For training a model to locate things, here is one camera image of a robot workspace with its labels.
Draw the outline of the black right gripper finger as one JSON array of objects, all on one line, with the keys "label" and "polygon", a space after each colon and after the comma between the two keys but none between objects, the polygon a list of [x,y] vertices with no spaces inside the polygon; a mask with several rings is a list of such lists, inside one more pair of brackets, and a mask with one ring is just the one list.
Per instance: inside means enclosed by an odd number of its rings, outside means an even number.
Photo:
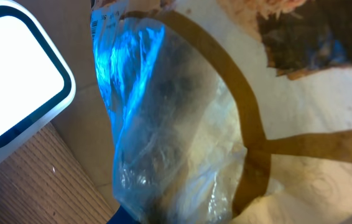
[{"label": "black right gripper finger", "polygon": [[133,219],[130,214],[120,206],[116,213],[108,220],[107,224],[140,224],[138,221]]}]

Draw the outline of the brown white snack pouch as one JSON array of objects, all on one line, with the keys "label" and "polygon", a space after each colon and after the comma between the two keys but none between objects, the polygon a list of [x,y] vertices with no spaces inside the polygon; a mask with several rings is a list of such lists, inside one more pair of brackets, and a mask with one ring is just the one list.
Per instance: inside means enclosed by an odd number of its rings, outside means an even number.
[{"label": "brown white snack pouch", "polygon": [[94,1],[140,223],[352,223],[352,1]]}]

